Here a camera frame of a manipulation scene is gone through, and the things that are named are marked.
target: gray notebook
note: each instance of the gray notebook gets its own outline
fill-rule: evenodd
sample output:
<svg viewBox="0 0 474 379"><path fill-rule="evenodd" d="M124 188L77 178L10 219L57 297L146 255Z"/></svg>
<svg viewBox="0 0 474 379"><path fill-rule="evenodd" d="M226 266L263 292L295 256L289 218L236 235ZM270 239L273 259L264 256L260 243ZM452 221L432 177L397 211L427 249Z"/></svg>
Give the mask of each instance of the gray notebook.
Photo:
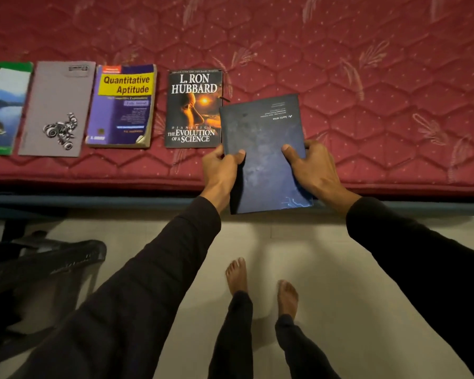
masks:
<svg viewBox="0 0 474 379"><path fill-rule="evenodd" d="M20 156L79 156L94 77L89 61L37 63Z"/></svg>

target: quilted mattress fabric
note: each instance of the quilted mattress fabric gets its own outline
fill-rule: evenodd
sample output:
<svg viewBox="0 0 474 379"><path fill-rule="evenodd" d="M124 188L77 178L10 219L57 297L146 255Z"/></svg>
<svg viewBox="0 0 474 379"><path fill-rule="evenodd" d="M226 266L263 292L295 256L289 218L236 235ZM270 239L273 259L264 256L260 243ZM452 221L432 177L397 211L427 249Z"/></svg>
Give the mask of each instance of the quilted mattress fabric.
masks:
<svg viewBox="0 0 474 379"><path fill-rule="evenodd" d="M0 60L160 72L150 149L0 157L2 183L200 190L208 150L163 146L166 75L217 67L233 103L298 93L346 186L474 196L474 0L0 0Z"/></svg>

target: person's left hand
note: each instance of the person's left hand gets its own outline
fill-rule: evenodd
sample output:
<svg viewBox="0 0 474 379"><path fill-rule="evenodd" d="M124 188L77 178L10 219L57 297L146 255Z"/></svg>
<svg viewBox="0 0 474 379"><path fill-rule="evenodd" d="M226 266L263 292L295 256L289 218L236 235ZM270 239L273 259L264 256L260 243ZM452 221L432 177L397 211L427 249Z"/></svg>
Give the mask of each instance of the person's left hand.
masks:
<svg viewBox="0 0 474 379"><path fill-rule="evenodd" d="M237 177L237 165L240 165L245 157L244 150L224 156L223 145L220 145L202 159L205 189L200 196L211 202L218 213L230 202L230 191Z"/></svg>

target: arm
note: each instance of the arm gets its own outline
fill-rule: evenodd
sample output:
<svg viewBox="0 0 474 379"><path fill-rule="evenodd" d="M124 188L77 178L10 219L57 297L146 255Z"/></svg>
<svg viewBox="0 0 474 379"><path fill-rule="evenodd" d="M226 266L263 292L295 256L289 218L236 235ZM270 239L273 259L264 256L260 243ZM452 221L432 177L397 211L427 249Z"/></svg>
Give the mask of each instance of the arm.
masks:
<svg viewBox="0 0 474 379"><path fill-rule="evenodd" d="M326 147L314 141L306 146L306 159L283 148L299 183L346 217L348 234L474 374L474 250L346 190Z"/></svg>
<svg viewBox="0 0 474 379"><path fill-rule="evenodd" d="M244 154L204 157L206 189L32 352L19 377L151 379L177 309L221 229Z"/></svg>

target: quad bike illustration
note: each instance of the quad bike illustration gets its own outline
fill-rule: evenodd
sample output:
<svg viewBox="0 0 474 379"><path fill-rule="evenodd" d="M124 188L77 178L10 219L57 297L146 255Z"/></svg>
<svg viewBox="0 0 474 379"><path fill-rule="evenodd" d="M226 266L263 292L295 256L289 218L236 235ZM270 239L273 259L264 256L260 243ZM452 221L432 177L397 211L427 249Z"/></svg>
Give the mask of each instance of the quad bike illustration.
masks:
<svg viewBox="0 0 474 379"><path fill-rule="evenodd" d="M73 113L67 114L69 120L65 122L58 121L54 124L47 124L44 126L44 133L47 138L58 137L58 143L63 146L65 150L70 150L74 147L71 139L74 138L72 132L77 127L77 118Z"/></svg>

